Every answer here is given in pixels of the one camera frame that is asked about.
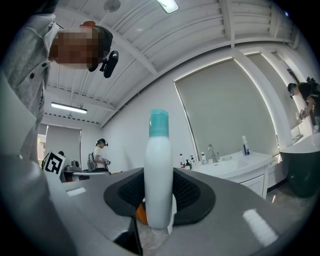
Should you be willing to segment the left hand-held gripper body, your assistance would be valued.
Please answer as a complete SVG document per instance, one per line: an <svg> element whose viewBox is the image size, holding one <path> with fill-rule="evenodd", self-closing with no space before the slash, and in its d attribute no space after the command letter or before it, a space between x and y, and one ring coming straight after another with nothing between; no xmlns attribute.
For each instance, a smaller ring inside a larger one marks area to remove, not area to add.
<svg viewBox="0 0 320 256"><path fill-rule="evenodd" d="M44 158L41 164L43 171L58 175L60 178L62 170L65 167L66 158L59 153L50 151Z"/></svg>

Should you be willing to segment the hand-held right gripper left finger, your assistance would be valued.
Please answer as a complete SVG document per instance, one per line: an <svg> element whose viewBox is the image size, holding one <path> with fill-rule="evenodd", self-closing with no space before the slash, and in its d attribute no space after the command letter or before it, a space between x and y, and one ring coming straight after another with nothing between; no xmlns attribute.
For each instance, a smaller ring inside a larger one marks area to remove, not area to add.
<svg viewBox="0 0 320 256"><path fill-rule="evenodd" d="M104 192L129 176L120 173L62 183L46 172L50 198L71 237L78 256L141 256L136 220L116 214L105 202Z"/></svg>

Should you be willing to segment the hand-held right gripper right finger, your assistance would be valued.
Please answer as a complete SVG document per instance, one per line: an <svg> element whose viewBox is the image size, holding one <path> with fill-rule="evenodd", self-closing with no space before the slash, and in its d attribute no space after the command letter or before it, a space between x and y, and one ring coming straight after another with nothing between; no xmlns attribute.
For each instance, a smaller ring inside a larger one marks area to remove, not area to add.
<svg viewBox="0 0 320 256"><path fill-rule="evenodd" d="M244 185L180 172L211 187L215 205L201 221L173 227L157 256L280 256L302 228L302 220Z"/></svg>

